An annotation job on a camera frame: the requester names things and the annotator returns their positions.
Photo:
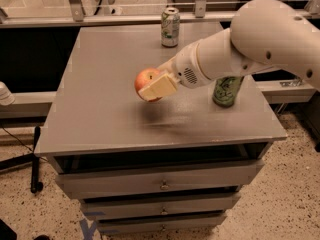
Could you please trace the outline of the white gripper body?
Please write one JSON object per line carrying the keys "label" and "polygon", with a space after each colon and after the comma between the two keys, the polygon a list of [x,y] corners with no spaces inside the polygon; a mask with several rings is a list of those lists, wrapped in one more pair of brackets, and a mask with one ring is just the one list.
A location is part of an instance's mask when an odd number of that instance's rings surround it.
{"label": "white gripper body", "polygon": [[212,82],[201,69],[198,61],[198,43],[191,43],[182,48],[174,57],[161,64],[160,71],[168,71],[174,75],[179,83],[187,88],[194,89]]}

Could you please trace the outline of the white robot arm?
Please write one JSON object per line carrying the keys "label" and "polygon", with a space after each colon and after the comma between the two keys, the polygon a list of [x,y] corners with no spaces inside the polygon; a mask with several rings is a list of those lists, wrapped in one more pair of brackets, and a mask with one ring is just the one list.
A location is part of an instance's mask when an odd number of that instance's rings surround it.
{"label": "white robot arm", "polygon": [[320,30],[278,0],[252,0],[229,28],[185,46],[160,65],[138,94],[151,101],[174,94],[179,85],[193,89],[278,69],[320,90]]}

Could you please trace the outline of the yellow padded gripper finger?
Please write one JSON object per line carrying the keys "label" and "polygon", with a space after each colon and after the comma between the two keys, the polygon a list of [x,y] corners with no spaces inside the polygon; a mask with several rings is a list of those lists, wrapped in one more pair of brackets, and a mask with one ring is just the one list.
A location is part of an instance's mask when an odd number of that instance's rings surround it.
{"label": "yellow padded gripper finger", "polygon": [[167,71],[160,71],[151,82],[139,90],[145,101],[155,101],[170,96],[177,91],[179,80]]}

